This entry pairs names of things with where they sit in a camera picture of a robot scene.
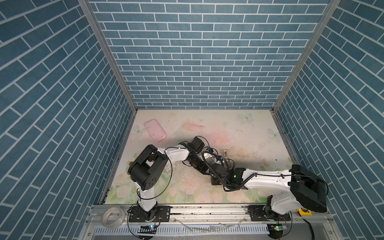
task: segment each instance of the wall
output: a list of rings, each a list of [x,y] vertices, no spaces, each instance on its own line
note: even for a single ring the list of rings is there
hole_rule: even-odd
[[[76,0],[0,2],[0,239],[78,237],[132,113]]]
[[[342,0],[278,109],[300,163],[329,183],[345,239],[384,239],[383,12]]]
[[[138,108],[270,109],[328,0],[139,2],[91,1]]]

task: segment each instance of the floral mat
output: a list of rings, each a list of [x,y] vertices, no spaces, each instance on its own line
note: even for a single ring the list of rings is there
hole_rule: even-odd
[[[144,123],[156,119],[167,133],[159,144],[153,142]],[[205,137],[219,155],[228,151],[236,167],[277,171],[290,169],[289,158],[275,122],[268,110],[139,110],[106,204],[133,204],[138,200],[136,186],[127,175],[129,163],[149,144],[156,147],[175,146],[195,136]],[[161,204],[193,203],[254,203],[279,192],[268,189],[224,192],[222,186],[212,186],[210,176],[202,175],[181,162],[173,165],[173,175],[167,190],[156,198]],[[167,163],[155,185],[155,194],[166,187],[171,170]]]

